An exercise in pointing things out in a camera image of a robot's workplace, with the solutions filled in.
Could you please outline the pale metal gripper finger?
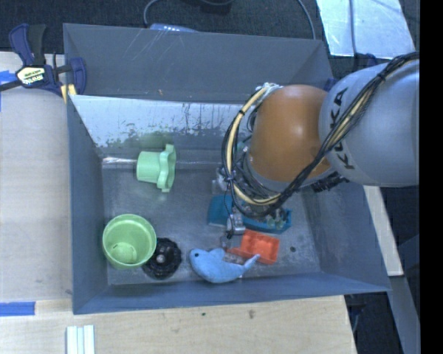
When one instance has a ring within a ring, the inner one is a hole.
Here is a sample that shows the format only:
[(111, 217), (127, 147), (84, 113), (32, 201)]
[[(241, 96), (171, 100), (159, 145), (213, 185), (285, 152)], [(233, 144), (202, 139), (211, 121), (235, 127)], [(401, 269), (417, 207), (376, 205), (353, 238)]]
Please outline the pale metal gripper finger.
[(225, 250), (239, 246), (245, 232), (245, 225), (240, 213), (232, 213), (227, 219), (225, 232), (221, 236), (221, 247)]
[(211, 192), (213, 195), (222, 195), (228, 191), (228, 182), (226, 181), (226, 172), (223, 167), (217, 167), (215, 176), (212, 180)]

